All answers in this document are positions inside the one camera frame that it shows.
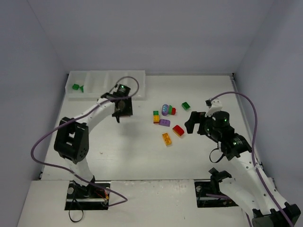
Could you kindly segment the orange lego brick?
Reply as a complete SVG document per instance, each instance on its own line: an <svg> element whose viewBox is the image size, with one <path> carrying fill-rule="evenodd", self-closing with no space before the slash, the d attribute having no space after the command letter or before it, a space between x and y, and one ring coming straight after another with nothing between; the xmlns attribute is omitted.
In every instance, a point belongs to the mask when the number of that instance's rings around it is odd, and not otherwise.
<svg viewBox="0 0 303 227"><path fill-rule="evenodd" d="M162 134L162 138L166 146L170 146L172 144L172 140L168 133Z"/></svg>

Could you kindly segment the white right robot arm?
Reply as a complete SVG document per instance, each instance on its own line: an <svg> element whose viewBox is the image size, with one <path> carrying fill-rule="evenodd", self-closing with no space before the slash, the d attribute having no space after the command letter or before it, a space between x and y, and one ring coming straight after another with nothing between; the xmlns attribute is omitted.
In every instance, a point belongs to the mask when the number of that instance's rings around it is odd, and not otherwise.
<svg viewBox="0 0 303 227"><path fill-rule="evenodd" d="M281 196L253 156L247 140L230 125L230 115L225 111L206 116L193 111L185 122L186 130L205 135L217 144L222 157L232 166L230 170L209 170L215 193L234 201L246 214L251 227L293 227L301 215L296 204Z"/></svg>

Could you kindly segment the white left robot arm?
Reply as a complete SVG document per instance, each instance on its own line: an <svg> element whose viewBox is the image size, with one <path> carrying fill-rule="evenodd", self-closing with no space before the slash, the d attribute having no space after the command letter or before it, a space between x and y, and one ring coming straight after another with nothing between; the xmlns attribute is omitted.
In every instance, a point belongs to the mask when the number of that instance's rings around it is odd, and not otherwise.
<svg viewBox="0 0 303 227"><path fill-rule="evenodd" d="M120 122L121 116L133 115L132 98L129 96L131 89L122 84L116 85L116 88L113 93L103 94L92 107L80 115L73 118L63 117L60 120L59 125L73 122L58 129L54 150L67 162L74 175L73 181L79 187L86 188L90 182L95 182L86 160L90 132L110 115L117 122Z"/></svg>

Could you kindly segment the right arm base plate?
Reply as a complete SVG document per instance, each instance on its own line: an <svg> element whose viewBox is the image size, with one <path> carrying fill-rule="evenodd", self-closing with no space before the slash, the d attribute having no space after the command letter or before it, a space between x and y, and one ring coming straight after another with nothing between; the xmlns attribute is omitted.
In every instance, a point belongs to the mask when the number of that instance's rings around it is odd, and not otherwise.
<svg viewBox="0 0 303 227"><path fill-rule="evenodd" d="M195 180L196 205L198 208L227 208L238 206L234 201L225 198L220 192L215 192L210 180Z"/></svg>

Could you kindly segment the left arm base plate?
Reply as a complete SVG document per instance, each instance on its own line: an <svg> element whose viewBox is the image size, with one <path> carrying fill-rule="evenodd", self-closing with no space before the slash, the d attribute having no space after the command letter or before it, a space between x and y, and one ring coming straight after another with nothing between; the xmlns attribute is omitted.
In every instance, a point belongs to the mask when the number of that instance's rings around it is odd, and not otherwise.
<svg viewBox="0 0 303 227"><path fill-rule="evenodd" d="M79 186L70 181L65 201L64 210L108 210L109 192L88 185Z"/></svg>

